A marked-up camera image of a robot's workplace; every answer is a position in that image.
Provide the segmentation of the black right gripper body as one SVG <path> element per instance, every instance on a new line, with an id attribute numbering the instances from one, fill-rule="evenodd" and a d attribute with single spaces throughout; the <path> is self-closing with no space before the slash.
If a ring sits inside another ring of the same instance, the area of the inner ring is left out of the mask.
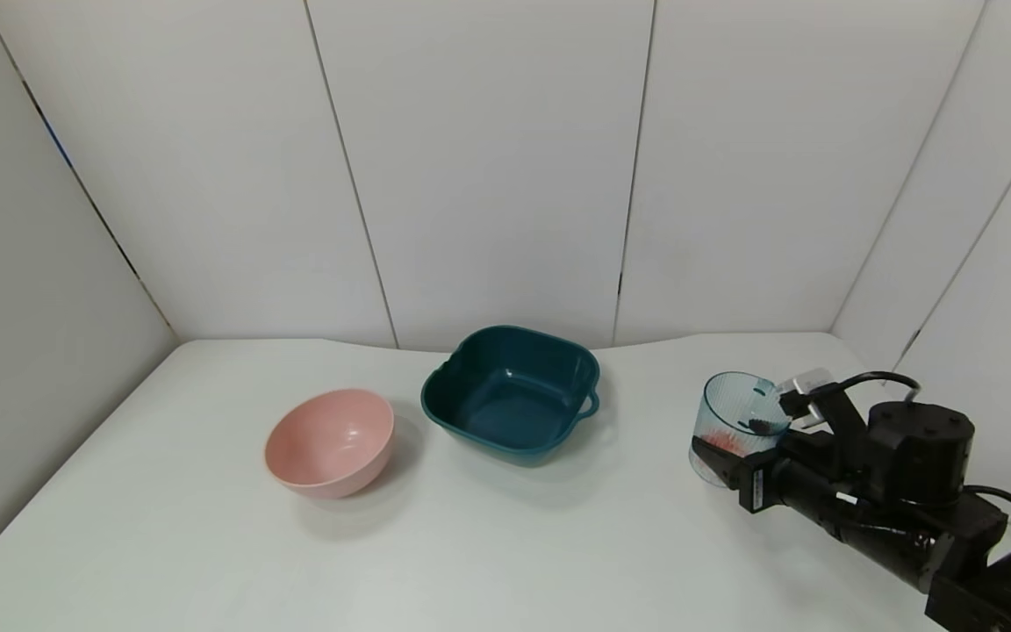
<path id="1" fill-rule="evenodd" d="M 786 506 L 825 529 L 848 537 L 862 528 L 859 508 L 838 496 L 840 451 L 830 432 L 787 432 L 774 448 L 742 459 L 739 501 L 748 513 Z"/>

